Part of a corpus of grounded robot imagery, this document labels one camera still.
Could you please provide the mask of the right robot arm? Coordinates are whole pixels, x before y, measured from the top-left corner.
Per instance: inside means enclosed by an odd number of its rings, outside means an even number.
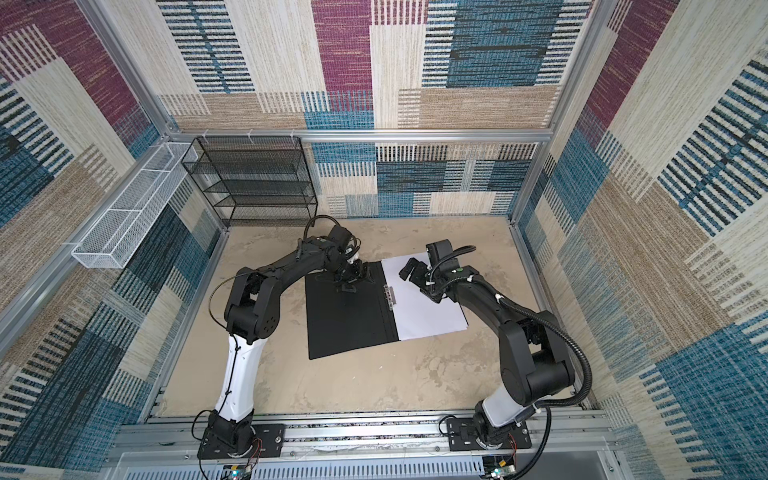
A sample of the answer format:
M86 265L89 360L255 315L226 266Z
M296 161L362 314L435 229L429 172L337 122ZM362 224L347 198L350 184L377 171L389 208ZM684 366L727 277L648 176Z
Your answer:
M557 322L551 313L511 301L477 269L459 263L459 256L475 250L434 242L427 246L426 262L411 257L398 275L437 304L450 300L469 309L496 335L501 385L473 415L479 444L493 448L534 415L540 400L571 387L576 372L568 343L552 330Z

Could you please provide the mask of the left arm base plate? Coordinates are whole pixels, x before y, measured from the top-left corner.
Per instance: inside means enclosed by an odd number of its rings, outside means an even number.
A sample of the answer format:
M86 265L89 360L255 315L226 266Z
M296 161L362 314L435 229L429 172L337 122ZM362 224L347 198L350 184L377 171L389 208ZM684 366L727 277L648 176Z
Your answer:
M197 451L200 460L277 458L283 448L284 424L251 424L235 428L207 427Z

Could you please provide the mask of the orange black file folder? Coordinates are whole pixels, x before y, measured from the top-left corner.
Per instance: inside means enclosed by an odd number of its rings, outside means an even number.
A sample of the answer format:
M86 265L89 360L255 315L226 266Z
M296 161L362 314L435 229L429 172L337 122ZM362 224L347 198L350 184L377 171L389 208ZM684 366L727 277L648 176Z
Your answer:
M399 342L388 309L381 261L355 288L337 288L329 272L305 278L308 356L311 360Z

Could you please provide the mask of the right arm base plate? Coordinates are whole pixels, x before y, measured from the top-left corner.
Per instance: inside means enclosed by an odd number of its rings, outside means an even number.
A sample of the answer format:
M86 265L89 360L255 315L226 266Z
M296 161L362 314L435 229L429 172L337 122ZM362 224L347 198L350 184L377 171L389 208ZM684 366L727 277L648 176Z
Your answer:
M520 450L532 447L525 422L494 427L478 415L472 418L446 415L438 421L438 431L448 439L450 451Z

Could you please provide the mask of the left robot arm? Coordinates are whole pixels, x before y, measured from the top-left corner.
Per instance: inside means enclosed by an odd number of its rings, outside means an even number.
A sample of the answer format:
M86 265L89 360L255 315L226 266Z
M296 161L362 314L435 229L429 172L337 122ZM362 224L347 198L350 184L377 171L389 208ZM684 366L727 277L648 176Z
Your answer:
M256 451L252 419L253 389L267 339L280 321L281 295L315 272L352 285L365 273L361 241L335 218L316 215L304 227L294 251L258 267L243 267L232 277L219 324L228 334L228 356L219 398L210 411L201 448L230 458Z

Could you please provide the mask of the silver folder clip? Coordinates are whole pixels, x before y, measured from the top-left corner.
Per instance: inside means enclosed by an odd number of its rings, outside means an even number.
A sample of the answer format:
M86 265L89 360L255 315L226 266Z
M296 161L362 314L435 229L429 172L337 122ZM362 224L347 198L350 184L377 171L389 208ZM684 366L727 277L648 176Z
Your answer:
M393 311L396 305L394 289L389 285L385 285L383 287L383 290L384 290L385 299L387 301L388 309L390 311Z

